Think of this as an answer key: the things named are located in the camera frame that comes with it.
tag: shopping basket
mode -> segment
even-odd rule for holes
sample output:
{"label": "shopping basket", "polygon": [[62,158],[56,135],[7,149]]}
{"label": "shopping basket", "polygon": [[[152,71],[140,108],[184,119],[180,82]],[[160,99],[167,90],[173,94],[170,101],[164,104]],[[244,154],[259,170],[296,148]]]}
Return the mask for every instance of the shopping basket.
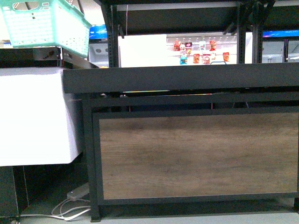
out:
{"label": "shopping basket", "polygon": [[[19,3],[38,7],[21,11]],[[0,0],[0,8],[14,48],[60,46],[87,57],[91,24],[66,0]]]}

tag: wooden panel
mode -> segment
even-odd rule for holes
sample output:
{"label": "wooden panel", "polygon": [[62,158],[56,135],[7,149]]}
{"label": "wooden panel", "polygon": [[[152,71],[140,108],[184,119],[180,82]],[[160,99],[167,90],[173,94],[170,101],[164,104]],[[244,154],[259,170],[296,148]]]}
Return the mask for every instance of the wooden panel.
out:
{"label": "wooden panel", "polygon": [[100,120],[104,199],[296,192],[298,113]]}

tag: glass door refrigerator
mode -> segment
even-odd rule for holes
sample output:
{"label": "glass door refrigerator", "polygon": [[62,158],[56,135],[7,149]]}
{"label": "glass door refrigerator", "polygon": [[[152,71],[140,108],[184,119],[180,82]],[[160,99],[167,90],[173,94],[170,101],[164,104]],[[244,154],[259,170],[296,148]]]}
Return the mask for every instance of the glass door refrigerator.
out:
{"label": "glass door refrigerator", "polygon": [[299,30],[264,32],[262,63],[293,62],[299,62]]}

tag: hanging snack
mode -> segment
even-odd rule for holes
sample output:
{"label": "hanging snack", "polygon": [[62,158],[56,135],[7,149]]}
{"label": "hanging snack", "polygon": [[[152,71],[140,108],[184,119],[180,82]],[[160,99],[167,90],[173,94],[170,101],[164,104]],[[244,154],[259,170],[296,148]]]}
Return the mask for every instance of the hanging snack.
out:
{"label": "hanging snack", "polygon": [[175,41],[173,44],[173,50],[180,51],[181,50],[180,46],[181,46],[181,41]]}
{"label": "hanging snack", "polygon": [[192,51],[192,42],[186,43],[185,46],[186,46],[186,54],[190,55]]}
{"label": "hanging snack", "polygon": [[206,42],[205,41],[200,41],[199,42],[199,49],[200,50],[205,50],[206,49]]}
{"label": "hanging snack", "polygon": [[216,50],[217,43],[216,41],[210,41],[210,49]]}
{"label": "hanging snack", "polygon": [[224,60],[225,62],[229,62],[229,52],[224,52],[224,53],[223,53],[223,60]]}
{"label": "hanging snack", "polygon": [[180,64],[181,65],[186,65],[188,63],[188,58],[186,55],[182,55],[180,58]]}
{"label": "hanging snack", "polygon": [[211,60],[216,60],[216,50],[210,49],[210,53],[211,53]]}
{"label": "hanging snack", "polygon": [[193,63],[194,64],[199,64],[199,54],[194,54],[193,55]]}
{"label": "hanging snack", "polygon": [[180,46],[180,55],[184,55],[186,54],[186,47],[185,45],[182,43]]}
{"label": "hanging snack", "polygon": [[211,54],[204,53],[202,56],[203,64],[210,64],[211,63]]}

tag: electrical cord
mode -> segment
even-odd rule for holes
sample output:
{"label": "electrical cord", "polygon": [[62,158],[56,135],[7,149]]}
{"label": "electrical cord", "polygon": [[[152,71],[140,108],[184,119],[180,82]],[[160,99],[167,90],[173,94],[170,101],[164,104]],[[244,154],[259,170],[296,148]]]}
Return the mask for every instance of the electrical cord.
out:
{"label": "electrical cord", "polygon": [[[21,215],[21,217],[49,217],[49,218],[56,218],[56,219],[60,219],[60,220],[64,220],[64,221],[71,221],[79,216],[81,216],[82,214],[90,211],[90,206],[79,206],[79,207],[75,207],[72,209],[67,210],[66,212],[62,212],[62,208],[65,204],[67,204],[68,202],[75,202],[75,201],[83,201],[83,202],[90,202],[89,200],[85,200],[85,199],[77,199],[77,200],[70,200],[70,199],[65,199],[63,200],[61,203],[59,203],[58,205],[55,206],[55,208],[52,210],[51,215],[43,215],[43,214],[24,214]],[[59,208],[60,213],[59,214],[55,214],[55,210]],[[70,216],[70,217],[64,217],[63,215],[66,215],[72,211],[76,211],[76,210],[81,210],[81,209],[86,209],[76,215]]]}

